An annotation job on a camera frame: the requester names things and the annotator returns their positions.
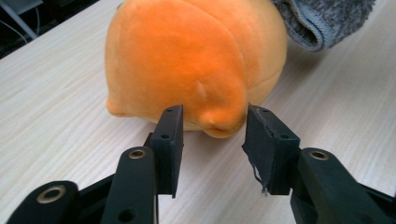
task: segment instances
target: wooden table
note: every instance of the wooden table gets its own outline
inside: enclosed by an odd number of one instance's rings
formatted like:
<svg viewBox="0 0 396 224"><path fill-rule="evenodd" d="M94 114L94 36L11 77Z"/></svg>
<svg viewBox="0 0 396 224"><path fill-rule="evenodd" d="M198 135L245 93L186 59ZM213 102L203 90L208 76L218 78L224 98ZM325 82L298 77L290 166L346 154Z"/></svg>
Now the wooden table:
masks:
<svg viewBox="0 0 396 224"><path fill-rule="evenodd" d="M155 125L105 108L106 29L121 0L101 0L0 61L0 223L33 189L71 180L84 189L115 172L121 152ZM333 153L362 184L396 191L394 0L333 49L290 43L284 72L262 106L301 139ZM160 196L161 223L294 223L290 198L261 194L229 139L185 133L177 197Z"/></svg>

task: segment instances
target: plush toy nose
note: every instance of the plush toy nose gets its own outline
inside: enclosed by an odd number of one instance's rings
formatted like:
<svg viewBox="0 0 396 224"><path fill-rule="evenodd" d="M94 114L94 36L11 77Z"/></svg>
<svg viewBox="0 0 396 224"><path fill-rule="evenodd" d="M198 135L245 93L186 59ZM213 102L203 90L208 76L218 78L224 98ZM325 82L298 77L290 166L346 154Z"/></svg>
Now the plush toy nose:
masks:
<svg viewBox="0 0 396 224"><path fill-rule="evenodd" d="M204 113L199 118L199 124L204 132L210 136L226 138L236 133L243 125L245 119L246 115L244 113L238 113L233 116L228 114L226 110L218 113Z"/></svg>

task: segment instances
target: orange plush toy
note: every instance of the orange plush toy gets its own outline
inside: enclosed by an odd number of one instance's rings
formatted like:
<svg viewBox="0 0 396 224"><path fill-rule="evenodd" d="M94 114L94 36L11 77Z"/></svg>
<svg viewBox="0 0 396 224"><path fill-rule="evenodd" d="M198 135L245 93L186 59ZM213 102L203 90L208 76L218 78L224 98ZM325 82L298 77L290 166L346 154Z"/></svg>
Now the orange plush toy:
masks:
<svg viewBox="0 0 396 224"><path fill-rule="evenodd" d="M107 34L107 108L156 122L183 105L185 130L228 137L275 86L286 50L270 0L126 0Z"/></svg>

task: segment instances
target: light wood surface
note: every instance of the light wood surface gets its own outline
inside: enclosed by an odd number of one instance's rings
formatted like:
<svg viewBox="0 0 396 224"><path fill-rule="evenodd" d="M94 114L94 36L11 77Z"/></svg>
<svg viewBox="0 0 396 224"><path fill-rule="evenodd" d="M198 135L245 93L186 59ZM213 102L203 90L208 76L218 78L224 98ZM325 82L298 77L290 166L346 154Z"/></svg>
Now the light wood surface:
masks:
<svg viewBox="0 0 396 224"><path fill-rule="evenodd" d="M155 128L105 108L106 29L121 0L101 0L0 61L0 223L33 189L80 189L115 172L120 154ZM396 1L377 1L364 27L333 49L289 45L262 106L301 139L330 151L362 184L396 191ZM161 223L294 223L287 196L261 194L241 145L185 133L177 197L160 196Z"/></svg>

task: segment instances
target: knitted sock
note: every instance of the knitted sock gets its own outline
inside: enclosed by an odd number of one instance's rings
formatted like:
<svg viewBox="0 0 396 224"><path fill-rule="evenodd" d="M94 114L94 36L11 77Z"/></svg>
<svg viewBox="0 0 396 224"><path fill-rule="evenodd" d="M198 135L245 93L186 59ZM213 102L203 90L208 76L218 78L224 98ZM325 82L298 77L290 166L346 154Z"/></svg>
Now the knitted sock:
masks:
<svg viewBox="0 0 396 224"><path fill-rule="evenodd" d="M329 49L361 28L375 0L273 0L289 36L310 51Z"/></svg>

